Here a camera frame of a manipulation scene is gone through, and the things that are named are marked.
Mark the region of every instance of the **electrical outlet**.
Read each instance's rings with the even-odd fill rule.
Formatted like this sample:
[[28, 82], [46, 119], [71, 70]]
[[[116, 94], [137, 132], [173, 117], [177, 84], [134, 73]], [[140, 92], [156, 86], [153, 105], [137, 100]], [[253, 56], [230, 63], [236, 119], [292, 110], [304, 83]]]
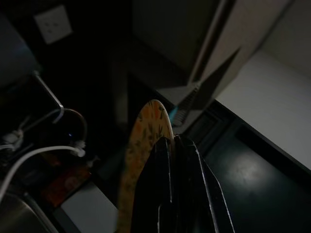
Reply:
[[63, 5], [36, 15], [35, 21], [47, 44], [51, 44], [72, 33], [70, 22]]

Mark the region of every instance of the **white cord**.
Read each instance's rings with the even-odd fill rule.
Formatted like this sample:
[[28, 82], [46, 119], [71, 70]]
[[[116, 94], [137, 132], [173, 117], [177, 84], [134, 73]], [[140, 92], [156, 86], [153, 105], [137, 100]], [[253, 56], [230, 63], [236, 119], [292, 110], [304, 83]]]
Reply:
[[39, 149], [36, 149], [36, 150], [33, 150], [33, 151], [26, 153], [25, 155], [21, 156], [20, 159], [18, 159], [13, 164], [13, 166], [11, 167], [11, 169], [9, 170], [7, 175], [5, 176], [3, 183], [1, 185], [1, 188], [0, 188], [0, 204], [1, 204], [1, 201], [4, 197], [5, 192], [8, 189], [9, 184], [10, 184], [14, 174], [18, 170], [18, 168], [30, 157], [32, 157], [36, 154], [46, 152], [46, 151], [51, 151], [51, 150], [71, 150], [74, 152], [75, 155], [77, 155], [79, 157], [83, 157], [85, 154], [85, 151], [81, 148], [74, 148], [74, 147], [68, 147], [68, 146], [43, 147], [43, 148], [39, 148]]

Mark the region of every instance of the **dark wall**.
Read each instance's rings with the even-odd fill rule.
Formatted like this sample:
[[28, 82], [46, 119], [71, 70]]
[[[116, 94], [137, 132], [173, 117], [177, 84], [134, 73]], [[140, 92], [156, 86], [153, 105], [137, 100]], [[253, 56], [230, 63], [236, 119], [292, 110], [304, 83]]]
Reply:
[[[46, 45], [34, 15], [60, 4], [73, 34]], [[130, 1], [2, 0], [0, 7], [42, 65], [44, 81], [86, 117], [90, 134], [115, 132], [108, 64], [111, 48], [130, 32]]]

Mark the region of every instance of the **stainless steel sink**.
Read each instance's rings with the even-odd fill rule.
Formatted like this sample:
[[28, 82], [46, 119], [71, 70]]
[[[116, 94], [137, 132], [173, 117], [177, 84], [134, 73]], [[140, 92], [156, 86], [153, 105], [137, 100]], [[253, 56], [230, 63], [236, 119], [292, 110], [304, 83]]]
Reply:
[[58, 233], [28, 195], [10, 187], [0, 204], [0, 233]]

